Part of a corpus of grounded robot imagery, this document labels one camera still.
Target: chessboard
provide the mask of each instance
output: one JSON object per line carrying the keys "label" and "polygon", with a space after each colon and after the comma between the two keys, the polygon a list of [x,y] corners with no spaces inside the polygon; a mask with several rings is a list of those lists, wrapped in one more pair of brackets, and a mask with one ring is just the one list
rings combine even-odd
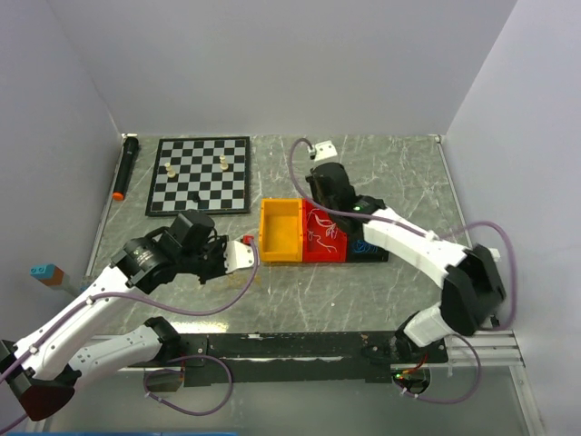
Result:
{"label": "chessboard", "polygon": [[[161,139],[145,214],[250,211],[250,137]],[[220,156],[228,169],[222,170]],[[176,172],[168,177],[165,164]]]}

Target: gray marble table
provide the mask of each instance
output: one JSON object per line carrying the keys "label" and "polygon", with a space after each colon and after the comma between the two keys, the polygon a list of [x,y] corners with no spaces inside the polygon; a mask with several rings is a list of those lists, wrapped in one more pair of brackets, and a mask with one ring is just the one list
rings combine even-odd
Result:
{"label": "gray marble table", "polygon": [[[294,198],[288,153],[298,136],[251,138],[251,213],[213,216],[220,234],[240,238],[258,233],[261,198]],[[403,217],[436,233],[461,225],[439,145],[428,136],[308,136],[314,143],[331,139],[358,193],[382,198]],[[93,275],[123,244],[172,218],[145,216],[159,137],[140,137],[126,200],[113,203],[98,246]],[[296,153],[296,174],[311,167],[306,149]],[[160,286],[152,298],[190,310],[224,304],[240,290],[249,272],[237,272],[200,286],[193,276],[179,276]],[[103,334],[136,328],[162,314],[179,332],[332,332],[394,330],[411,313],[438,300],[437,286],[427,276],[392,256],[388,263],[268,265],[246,295],[228,311],[189,318],[143,304],[111,322]]]}

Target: red object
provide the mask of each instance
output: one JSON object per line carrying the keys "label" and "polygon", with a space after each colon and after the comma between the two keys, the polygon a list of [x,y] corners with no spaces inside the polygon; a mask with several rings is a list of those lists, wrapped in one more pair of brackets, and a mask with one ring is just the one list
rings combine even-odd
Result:
{"label": "red object", "polygon": [[333,225],[326,212],[313,209],[302,201],[302,261],[345,262],[347,234]]}

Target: wall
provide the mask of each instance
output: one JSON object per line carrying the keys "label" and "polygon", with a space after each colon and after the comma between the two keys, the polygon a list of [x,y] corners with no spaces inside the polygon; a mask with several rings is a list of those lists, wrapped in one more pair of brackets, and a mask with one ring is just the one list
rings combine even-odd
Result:
{"label": "wall", "polygon": [[[36,263],[84,272],[116,159],[107,107],[44,1],[0,2],[0,338],[17,340],[66,298]],[[0,386],[0,427],[20,416]]]}
{"label": "wall", "polygon": [[515,330],[555,435],[581,433],[581,385],[563,375],[581,365],[579,53],[579,2],[519,0],[445,145],[467,221],[497,221],[516,246]]}
{"label": "wall", "polygon": [[516,0],[49,0],[122,132],[445,133]]}

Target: white chess piece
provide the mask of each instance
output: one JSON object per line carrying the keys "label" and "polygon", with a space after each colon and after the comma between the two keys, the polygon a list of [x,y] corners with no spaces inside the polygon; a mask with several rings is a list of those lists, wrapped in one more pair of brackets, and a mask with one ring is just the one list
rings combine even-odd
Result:
{"label": "white chess piece", "polygon": [[220,169],[226,171],[228,169],[228,164],[226,163],[226,156],[220,156]]}
{"label": "white chess piece", "polygon": [[167,171],[167,176],[172,179],[173,177],[175,177],[175,170],[172,168],[172,166],[170,165],[170,163],[166,163],[165,164],[165,170]]}

